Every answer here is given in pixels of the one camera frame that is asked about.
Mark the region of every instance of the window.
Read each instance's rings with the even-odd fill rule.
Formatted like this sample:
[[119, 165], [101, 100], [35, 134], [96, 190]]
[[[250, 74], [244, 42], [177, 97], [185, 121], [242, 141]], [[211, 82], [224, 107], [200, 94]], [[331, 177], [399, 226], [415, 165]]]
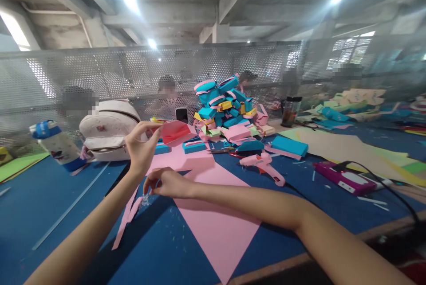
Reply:
[[341, 53], [338, 58], [331, 58], [328, 61], [327, 70], [332, 70], [333, 66], [338, 63], [361, 63], [371, 42], [371, 39], [366, 39], [365, 37], [372, 37], [374, 33], [375, 31], [371, 31], [352, 38], [336, 41], [333, 51], [341, 51]]
[[30, 44], [27, 38], [25, 37], [25, 34], [22, 31], [21, 27], [19, 26], [18, 22], [16, 21], [16, 19], [10, 14], [5, 12], [0, 12], [0, 16], [3, 19], [4, 24], [8, 28], [10, 34], [12, 35], [13, 40], [18, 45], [19, 49], [21, 51], [31, 50]]
[[[0, 12], [0, 16], [3, 19], [4, 24], [8, 28], [10, 34], [12, 35], [13, 40], [18, 45], [19, 49], [21, 51], [30, 51], [31, 47], [27, 40], [27, 37], [25, 37], [25, 34], [19, 26], [19, 23], [16, 21], [15, 17], [5, 12]], [[31, 68], [32, 72], [34, 73], [35, 77], [37, 78], [37, 81], [43, 88], [43, 91], [47, 95], [47, 97], [54, 98], [56, 96], [56, 93], [53, 90], [53, 87], [50, 81], [48, 80], [46, 74], [44, 73], [42, 66], [33, 59], [27, 59], [27, 63]]]

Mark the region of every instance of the mobile phone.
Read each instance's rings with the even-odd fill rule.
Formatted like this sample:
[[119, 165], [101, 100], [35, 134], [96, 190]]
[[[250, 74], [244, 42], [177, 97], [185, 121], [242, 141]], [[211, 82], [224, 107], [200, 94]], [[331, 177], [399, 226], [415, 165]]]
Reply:
[[176, 109], [176, 120], [188, 123], [188, 109], [187, 108], [177, 108]]

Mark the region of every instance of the hot glue gun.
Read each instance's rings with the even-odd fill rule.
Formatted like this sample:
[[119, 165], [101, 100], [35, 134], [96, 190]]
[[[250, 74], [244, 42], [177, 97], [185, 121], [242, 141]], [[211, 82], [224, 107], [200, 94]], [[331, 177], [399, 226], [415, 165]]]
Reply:
[[242, 166], [257, 166], [261, 174], [268, 173], [274, 179], [275, 184], [282, 187], [285, 184], [285, 179], [276, 169], [269, 165], [271, 162], [272, 157], [266, 152], [260, 156], [255, 154], [240, 160]]

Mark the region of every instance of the person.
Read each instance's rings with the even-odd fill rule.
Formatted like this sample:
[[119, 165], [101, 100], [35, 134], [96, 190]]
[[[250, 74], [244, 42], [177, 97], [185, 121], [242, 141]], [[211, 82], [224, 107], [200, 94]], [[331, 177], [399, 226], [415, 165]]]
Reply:
[[[25, 284], [78, 283], [150, 168], [160, 127], [161, 124], [140, 122], [126, 137], [131, 157], [128, 173]], [[154, 129], [147, 142], [140, 141], [144, 132]], [[151, 195], [203, 200], [292, 230], [337, 285], [414, 284], [344, 227], [297, 196], [256, 187], [196, 183], [168, 167], [148, 174], [143, 192], [148, 191]]]

